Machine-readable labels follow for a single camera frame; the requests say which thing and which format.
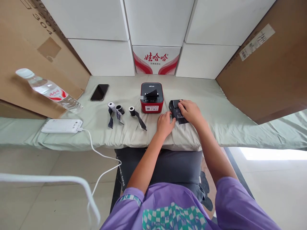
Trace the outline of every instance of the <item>tile floor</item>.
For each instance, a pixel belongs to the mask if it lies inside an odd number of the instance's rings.
[[[98,151],[115,157],[112,149]],[[246,160],[240,148],[230,151],[259,205],[282,229],[304,229],[307,160]],[[93,151],[0,149],[2,173],[80,176],[91,188],[102,172],[116,164]],[[109,215],[115,176],[116,170],[107,173],[94,195],[101,224]],[[78,184],[0,183],[0,229],[89,229],[86,205]]]
[[[245,149],[229,149],[255,200],[281,229],[306,229],[307,160],[247,160]]]
[[[112,149],[97,150],[115,157]],[[0,149],[2,173],[80,176],[89,182],[91,189],[100,174],[116,164],[115,160],[103,158],[94,151]],[[115,177],[116,170],[104,175],[94,194],[101,225],[110,212]],[[1,182],[0,229],[90,229],[87,202],[85,191],[78,184]]]

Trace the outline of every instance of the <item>hand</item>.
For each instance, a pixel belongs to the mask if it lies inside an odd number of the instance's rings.
[[[205,122],[196,103],[189,100],[180,100],[178,107],[181,110],[181,114],[187,121],[194,125],[194,127]]]
[[[176,118],[173,118],[171,123],[169,117],[171,114],[172,113],[170,111],[161,114],[157,122],[157,134],[163,136],[164,138],[166,138],[175,127]]]

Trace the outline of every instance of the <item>white cardboard box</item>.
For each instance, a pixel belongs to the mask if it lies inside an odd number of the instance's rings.
[[[238,48],[238,46],[184,43],[175,75],[215,79]]]
[[[195,0],[186,43],[243,44],[275,0]]]
[[[42,0],[67,38],[128,41],[123,0]]]
[[[134,76],[130,41],[69,39],[93,76]]]
[[[194,0],[125,0],[132,45],[182,46]]]
[[[181,47],[133,46],[137,73],[174,75]]]

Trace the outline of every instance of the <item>black pants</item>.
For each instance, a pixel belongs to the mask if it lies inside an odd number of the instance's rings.
[[[126,189],[128,181],[136,166],[144,155],[145,148],[116,149],[116,157],[122,162],[120,173],[122,189]],[[191,190],[201,202],[205,199],[204,190],[200,187],[202,151],[171,151],[162,149],[150,185],[167,182],[182,185]]]

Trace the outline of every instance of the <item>bottle label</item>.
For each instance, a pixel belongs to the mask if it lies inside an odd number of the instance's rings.
[[[64,90],[62,90],[59,86],[57,86],[54,90],[52,90],[47,97],[55,102],[62,101],[68,96]]]

